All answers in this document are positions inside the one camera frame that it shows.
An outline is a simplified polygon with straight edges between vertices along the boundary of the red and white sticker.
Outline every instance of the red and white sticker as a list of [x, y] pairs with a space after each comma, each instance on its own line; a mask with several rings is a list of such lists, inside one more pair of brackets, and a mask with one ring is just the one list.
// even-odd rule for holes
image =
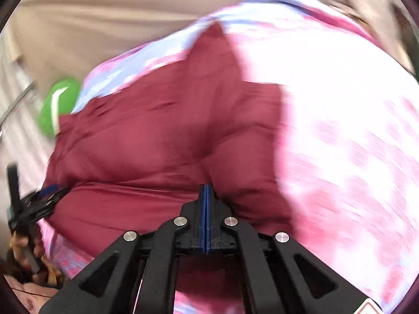
[[355, 311], [354, 314], [384, 314], [378, 305], [370, 298]]

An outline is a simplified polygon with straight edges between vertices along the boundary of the maroon cloth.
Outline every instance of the maroon cloth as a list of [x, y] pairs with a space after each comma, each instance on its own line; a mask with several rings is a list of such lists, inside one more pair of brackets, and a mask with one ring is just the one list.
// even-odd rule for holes
[[185, 60], [60, 118], [45, 184], [72, 189], [49, 221], [97, 256], [126, 230], [156, 230], [213, 183], [257, 230], [292, 232], [273, 169], [279, 115], [278, 85], [242, 81], [215, 23]]

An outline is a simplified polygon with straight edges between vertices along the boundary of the metal bolt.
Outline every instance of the metal bolt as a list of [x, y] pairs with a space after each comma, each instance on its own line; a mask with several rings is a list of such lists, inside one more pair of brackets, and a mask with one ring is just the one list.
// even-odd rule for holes
[[137, 233], [136, 232], [126, 232], [124, 234], [124, 240], [127, 242], [131, 242], [134, 241], [137, 238]]
[[275, 239], [280, 243], [285, 243], [290, 240], [290, 235], [284, 232], [279, 232], [278, 234], [275, 235]]
[[227, 226], [235, 226], [235, 225], [237, 225], [237, 223], [238, 223], [238, 220], [235, 217], [227, 217], [224, 220], [224, 224], [227, 225]]
[[173, 221], [177, 226], [184, 226], [186, 223], [188, 223], [188, 220], [184, 217], [176, 217]]

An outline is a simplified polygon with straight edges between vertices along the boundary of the white curtain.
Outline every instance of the white curtain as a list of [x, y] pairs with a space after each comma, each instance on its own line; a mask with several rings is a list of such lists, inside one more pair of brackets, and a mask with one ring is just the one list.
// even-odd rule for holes
[[[8, 49], [7, 26], [0, 34], [0, 117], [32, 82], [23, 68], [13, 62]], [[6, 166], [18, 164], [21, 195], [36, 189], [43, 181], [53, 142], [44, 137], [36, 123], [42, 99], [32, 89], [17, 104], [1, 127], [0, 138], [0, 256], [8, 248], [7, 208], [10, 197]]]

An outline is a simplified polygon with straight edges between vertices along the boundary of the green ball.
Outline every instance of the green ball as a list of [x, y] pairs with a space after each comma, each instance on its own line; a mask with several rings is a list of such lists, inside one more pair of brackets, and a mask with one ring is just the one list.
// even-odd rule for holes
[[70, 114], [81, 90], [80, 81], [72, 78], [56, 83], [43, 102], [38, 125], [47, 136], [59, 133], [58, 116]]

